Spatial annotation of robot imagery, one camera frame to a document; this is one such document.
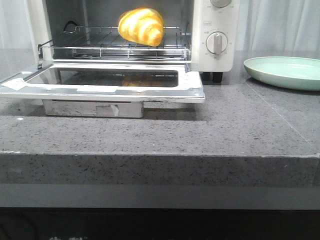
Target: oven rack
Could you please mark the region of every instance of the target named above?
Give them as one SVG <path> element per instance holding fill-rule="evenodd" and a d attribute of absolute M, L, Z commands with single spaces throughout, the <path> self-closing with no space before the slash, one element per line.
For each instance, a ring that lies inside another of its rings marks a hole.
<path fill-rule="evenodd" d="M 43 49 L 52 49 L 53 59 L 187 61 L 189 37 L 178 26 L 166 26 L 161 44 L 152 47 L 123 39 L 115 26 L 76 26 L 38 48 L 40 59 Z"/>

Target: oven door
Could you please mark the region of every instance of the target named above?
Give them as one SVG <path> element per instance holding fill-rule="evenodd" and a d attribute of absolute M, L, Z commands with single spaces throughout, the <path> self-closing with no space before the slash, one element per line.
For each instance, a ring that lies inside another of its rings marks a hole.
<path fill-rule="evenodd" d="M 186 64 L 45 62 L 0 82 L 0 97 L 103 102 L 205 100 L 199 72 Z"/>

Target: green plate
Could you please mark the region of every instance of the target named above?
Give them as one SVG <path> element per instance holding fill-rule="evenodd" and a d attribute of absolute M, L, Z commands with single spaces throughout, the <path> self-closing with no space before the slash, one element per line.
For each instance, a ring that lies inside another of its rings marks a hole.
<path fill-rule="evenodd" d="M 277 87 L 320 91 L 320 60 L 302 57 L 266 56 L 244 61 L 247 73 Z"/>

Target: oven knob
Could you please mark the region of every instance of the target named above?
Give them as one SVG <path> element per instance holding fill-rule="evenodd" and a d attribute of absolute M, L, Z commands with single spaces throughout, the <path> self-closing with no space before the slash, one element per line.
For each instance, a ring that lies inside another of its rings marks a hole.
<path fill-rule="evenodd" d="M 221 54 L 227 45 L 228 38 L 222 32 L 214 32 L 206 39 L 206 47 L 213 54 Z"/>
<path fill-rule="evenodd" d="M 210 2 L 217 8 L 223 8 L 231 3 L 231 0 L 210 0 Z"/>

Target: gray countertop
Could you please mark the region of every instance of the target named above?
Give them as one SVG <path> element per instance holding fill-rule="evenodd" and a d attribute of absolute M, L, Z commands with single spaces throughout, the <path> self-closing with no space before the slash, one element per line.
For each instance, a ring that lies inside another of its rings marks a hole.
<path fill-rule="evenodd" d="M 46 116 L 42 102 L 0 99 L 3 184 L 320 185 L 320 93 L 260 83 L 243 61 L 320 52 L 236 52 L 201 104 L 148 103 L 144 118 Z M 34 64 L 0 50 L 0 77 Z"/>

